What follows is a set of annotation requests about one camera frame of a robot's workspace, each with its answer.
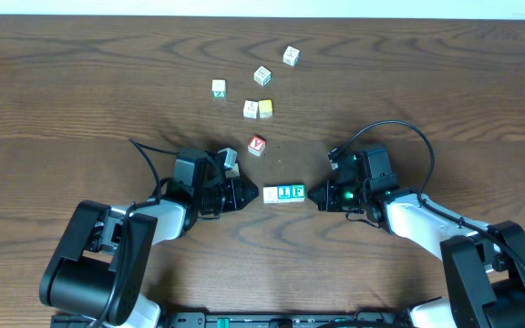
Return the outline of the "green letter F block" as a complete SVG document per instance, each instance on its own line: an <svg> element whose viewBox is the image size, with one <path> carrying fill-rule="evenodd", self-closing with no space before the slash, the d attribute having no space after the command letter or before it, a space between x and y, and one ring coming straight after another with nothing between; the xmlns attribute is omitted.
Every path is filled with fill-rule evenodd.
<svg viewBox="0 0 525 328"><path fill-rule="evenodd" d="M291 185L291 202L302 202L306 198L305 185L293 184Z"/></svg>

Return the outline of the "white letter Y block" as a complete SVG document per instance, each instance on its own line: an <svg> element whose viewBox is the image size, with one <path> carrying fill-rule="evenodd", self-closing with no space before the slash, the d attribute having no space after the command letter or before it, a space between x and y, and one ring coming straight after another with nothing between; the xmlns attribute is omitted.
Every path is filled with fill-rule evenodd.
<svg viewBox="0 0 525 328"><path fill-rule="evenodd" d="M278 189L276 186L264 187L262 190L263 202L273 204L278 202Z"/></svg>

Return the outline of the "blue letter L block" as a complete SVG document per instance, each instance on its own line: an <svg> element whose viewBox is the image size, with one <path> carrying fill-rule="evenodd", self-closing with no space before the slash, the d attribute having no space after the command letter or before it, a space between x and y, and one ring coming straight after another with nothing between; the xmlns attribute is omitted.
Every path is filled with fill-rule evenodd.
<svg viewBox="0 0 525 328"><path fill-rule="evenodd" d="M277 202L288 203L292 201L292 190L290 185L282 185L277 187Z"/></svg>

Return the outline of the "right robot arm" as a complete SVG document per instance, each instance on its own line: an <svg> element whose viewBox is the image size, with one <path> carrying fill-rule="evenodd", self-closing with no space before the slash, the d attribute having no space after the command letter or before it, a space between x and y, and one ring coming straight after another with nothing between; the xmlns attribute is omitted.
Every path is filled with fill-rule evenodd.
<svg viewBox="0 0 525 328"><path fill-rule="evenodd" d="M525 327L525 232L512 221L457 216L413 189L373 191L327 179L308 191L320 211L365 213L378 228L443 262L449 317L458 327Z"/></svg>

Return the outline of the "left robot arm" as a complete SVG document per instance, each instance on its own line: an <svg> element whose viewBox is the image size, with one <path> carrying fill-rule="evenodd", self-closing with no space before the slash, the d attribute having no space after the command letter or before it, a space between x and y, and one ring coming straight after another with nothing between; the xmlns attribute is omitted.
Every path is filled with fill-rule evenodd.
<svg viewBox="0 0 525 328"><path fill-rule="evenodd" d="M141 203L83 200L39 285L44 305L87 318L94 327L154 327L160 308L141 298L151 248L182 237L198 220L244 209L259 195L242 177L186 185L162 179Z"/></svg>

